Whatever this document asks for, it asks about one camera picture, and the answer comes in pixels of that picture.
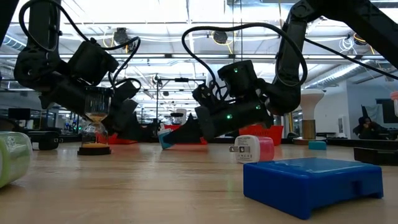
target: black tray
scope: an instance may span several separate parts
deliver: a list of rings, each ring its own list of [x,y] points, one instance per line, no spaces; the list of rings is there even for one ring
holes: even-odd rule
[[[354,159],[380,166],[398,166],[398,151],[355,147]]]

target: white lamp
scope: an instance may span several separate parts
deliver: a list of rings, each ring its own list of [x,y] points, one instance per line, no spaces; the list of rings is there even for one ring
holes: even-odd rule
[[[301,109],[303,110],[303,139],[315,139],[315,118],[314,111],[318,102],[325,93],[322,90],[307,89],[301,92]]]

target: ceiling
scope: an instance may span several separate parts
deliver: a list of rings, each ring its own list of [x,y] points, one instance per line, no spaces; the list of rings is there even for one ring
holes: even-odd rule
[[[25,2],[27,1],[20,1],[17,12]],[[278,2],[278,0],[113,0],[99,3],[89,0],[63,0],[62,6],[82,33],[89,38],[94,37],[102,46],[111,45],[113,32],[118,27],[127,28],[131,37],[136,35],[141,37],[142,42],[137,55],[119,76],[137,78],[142,83],[142,89],[149,90],[145,93],[141,91],[134,99],[141,104],[138,110],[145,108],[145,114],[151,117],[156,109],[156,87],[152,81],[154,75],[160,78],[184,77],[199,80],[208,78],[206,68],[189,57],[182,47],[181,36],[185,30],[193,26],[230,27],[248,22],[267,22],[280,27],[280,18],[285,19],[289,9],[297,1],[281,0],[280,10]],[[373,3],[391,19],[398,21],[398,9],[396,9],[398,1],[378,0]],[[25,14],[25,21],[29,21],[28,12]],[[63,35],[60,37],[59,52],[67,61],[81,44],[82,39],[63,15],[60,28]],[[368,45],[353,44],[352,38],[346,40],[348,34],[352,35],[354,32],[346,24],[323,18],[308,26],[307,38],[347,55],[373,55]],[[26,36],[18,23],[18,13],[14,14],[7,35],[22,45],[26,43]],[[186,42],[193,52],[205,58],[205,62],[211,65],[214,72],[223,65],[243,58],[253,59],[257,75],[267,82],[271,82],[275,77],[274,55],[279,49],[280,39],[273,31],[257,27],[230,32],[229,46],[218,45],[211,37],[212,32],[199,31],[187,36]],[[0,48],[2,69],[12,71],[18,53],[19,50],[16,50],[15,46],[3,44]],[[128,56],[124,50],[114,50],[110,53],[120,60]],[[231,54],[236,55],[236,59],[228,58]],[[332,68],[350,64],[308,43],[304,45],[303,54],[306,55],[308,63],[308,82]],[[374,54],[377,64],[390,67],[382,56],[377,52]],[[369,77],[372,75],[362,73],[351,77],[349,82],[355,83]],[[5,75],[5,78],[12,80],[12,72],[9,76]],[[384,82],[385,79],[380,77],[357,85],[382,85]],[[159,103],[163,103],[159,105],[160,114],[170,114],[170,110],[181,107],[194,112],[193,109],[197,104],[190,91],[201,81],[168,82],[166,85],[166,82],[162,83],[163,89],[159,93]],[[106,77],[101,85],[109,86]],[[24,89],[13,81],[10,81],[10,85],[2,87]],[[169,95],[164,96],[163,91],[168,91]]]

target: table surface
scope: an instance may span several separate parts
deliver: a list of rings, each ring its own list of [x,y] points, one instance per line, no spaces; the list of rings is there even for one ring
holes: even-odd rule
[[[384,198],[315,210],[299,220],[243,196],[242,164],[227,144],[112,146],[77,156],[78,144],[35,151],[29,173],[0,189],[0,223],[397,223],[398,167],[383,167]],[[282,145],[275,159],[353,160],[351,148]]]

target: blue plastic box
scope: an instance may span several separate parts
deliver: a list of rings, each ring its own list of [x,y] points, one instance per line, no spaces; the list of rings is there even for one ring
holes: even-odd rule
[[[301,219],[314,208],[358,197],[383,197],[379,166],[303,158],[243,166],[243,194]]]

